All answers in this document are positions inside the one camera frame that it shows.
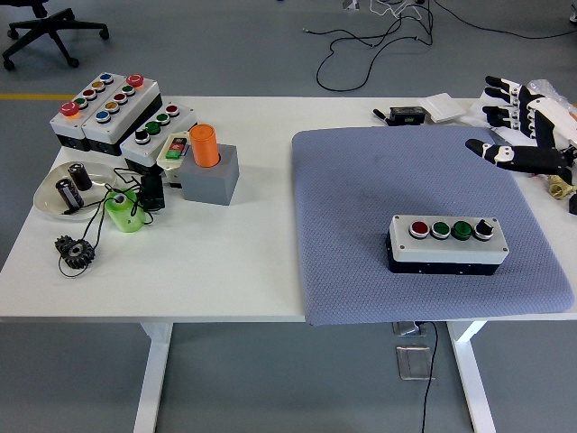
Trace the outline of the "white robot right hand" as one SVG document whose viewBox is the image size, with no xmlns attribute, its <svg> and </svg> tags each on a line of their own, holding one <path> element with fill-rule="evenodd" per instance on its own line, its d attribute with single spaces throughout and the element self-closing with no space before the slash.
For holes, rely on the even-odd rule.
<svg viewBox="0 0 577 433">
<path fill-rule="evenodd" d="M 504 170 L 558 175 L 572 183 L 576 160 L 576 114 L 560 102 L 505 78 L 488 76 L 484 93 L 503 99 L 505 106 L 485 106 L 491 126 L 505 126 L 534 139 L 535 146 L 489 144 L 469 139 L 465 146 Z"/>
</svg>

